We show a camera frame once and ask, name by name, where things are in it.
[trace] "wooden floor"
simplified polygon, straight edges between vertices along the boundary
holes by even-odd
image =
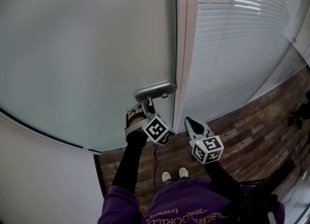
[[[303,198],[303,191],[300,192],[299,188],[302,186],[305,189],[306,182],[309,182],[299,180],[299,158],[302,160],[303,169],[308,169],[310,147],[307,139],[310,120],[303,123],[301,131],[297,131],[295,125],[290,128],[287,126],[288,116],[306,101],[305,94],[308,90],[310,70],[306,67],[263,97],[208,123],[211,130],[220,136],[225,147],[220,163],[237,181],[265,178],[286,158],[292,157],[296,168],[277,189],[283,203],[289,200],[294,191],[290,202],[286,203],[286,223],[294,223],[310,203],[308,198],[308,201],[302,200],[302,206],[298,205],[300,198]],[[136,196],[144,215],[154,197],[153,149],[153,144],[148,143],[142,152],[136,187]],[[161,175],[164,171],[168,171],[174,180],[177,180],[181,167],[186,167],[192,177],[207,177],[202,165],[192,161],[190,150],[185,133],[178,134],[168,146],[157,148],[157,189],[162,185]],[[116,149],[100,155],[101,171],[107,190],[123,153],[124,149]]]

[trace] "black sleeve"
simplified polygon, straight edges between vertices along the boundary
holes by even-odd
[[[118,167],[112,185],[122,187],[135,193],[139,161],[142,149],[146,144],[147,135],[133,131],[127,136],[128,145]]]
[[[229,200],[237,199],[240,193],[240,185],[236,182],[219,164],[219,162],[211,162],[203,165],[209,174],[212,184],[217,188],[220,195]]]

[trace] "metal door plate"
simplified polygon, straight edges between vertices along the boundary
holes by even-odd
[[[176,84],[168,81],[136,90],[134,91],[134,96],[138,102],[142,102],[143,99],[147,97],[151,97],[152,99],[168,97],[168,95],[173,94],[175,90]]]

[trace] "black cable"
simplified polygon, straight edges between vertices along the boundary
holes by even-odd
[[[153,171],[153,192],[156,194],[156,181],[155,181],[155,172],[158,166],[158,159],[156,157],[157,145],[154,144],[154,171]]]
[[[257,180],[251,180],[251,181],[243,181],[239,182],[241,185],[255,185],[255,184],[260,184],[264,179],[257,179]]]
[[[296,132],[297,132],[297,134],[298,134],[298,146],[299,146],[299,162],[300,162],[300,175],[299,175],[299,178],[298,178],[298,180],[297,180],[297,182],[296,182],[296,184],[295,184],[295,187],[294,187],[294,190],[293,190],[293,192],[292,192],[292,194],[291,194],[291,196],[290,196],[290,199],[286,202],[286,203],[284,203],[284,204],[288,204],[289,202],[290,202],[290,200],[292,199],[292,196],[294,195],[294,193],[295,193],[295,191],[296,191],[296,188],[297,188],[297,184],[298,184],[298,182],[299,182],[299,180],[300,180],[300,177],[301,177],[301,175],[302,175],[302,172],[303,172],[303,170],[302,170],[302,161],[301,161],[301,146],[300,146],[300,134],[299,134],[299,132],[298,132],[298,129],[296,128]]]

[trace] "white sneaker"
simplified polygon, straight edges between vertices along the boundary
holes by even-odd
[[[184,167],[182,167],[179,170],[179,176],[180,176],[180,178],[182,178],[182,177],[187,177],[188,178],[188,171]]]
[[[165,182],[166,180],[171,179],[171,176],[170,176],[169,172],[164,172],[163,175],[161,176],[161,179],[163,179],[163,182]]]

